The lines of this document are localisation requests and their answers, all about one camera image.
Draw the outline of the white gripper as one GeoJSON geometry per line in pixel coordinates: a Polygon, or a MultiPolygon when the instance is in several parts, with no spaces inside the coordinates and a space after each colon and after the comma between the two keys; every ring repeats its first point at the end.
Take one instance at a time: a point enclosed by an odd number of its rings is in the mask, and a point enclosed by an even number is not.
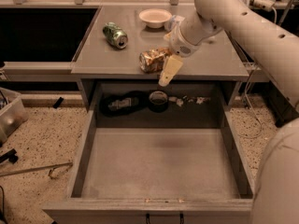
{"type": "Polygon", "coordinates": [[[191,44],[183,37],[178,25],[170,33],[164,35],[164,40],[169,41],[169,48],[174,54],[164,61],[158,82],[162,87],[166,87],[182,67],[183,61],[181,57],[189,57],[198,50],[198,46],[191,44]]]}

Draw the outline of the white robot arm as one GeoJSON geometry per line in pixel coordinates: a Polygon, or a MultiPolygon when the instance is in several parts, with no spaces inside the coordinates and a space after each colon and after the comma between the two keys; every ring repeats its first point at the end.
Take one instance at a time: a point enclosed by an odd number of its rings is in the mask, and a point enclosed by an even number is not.
{"type": "MultiPolygon", "coordinates": [[[[228,32],[292,107],[299,106],[299,37],[251,11],[243,0],[194,0],[195,11],[172,30],[173,56],[159,84],[166,86],[204,39],[228,32]]],[[[250,224],[299,224],[299,119],[266,146],[256,178],[250,224]]]]}

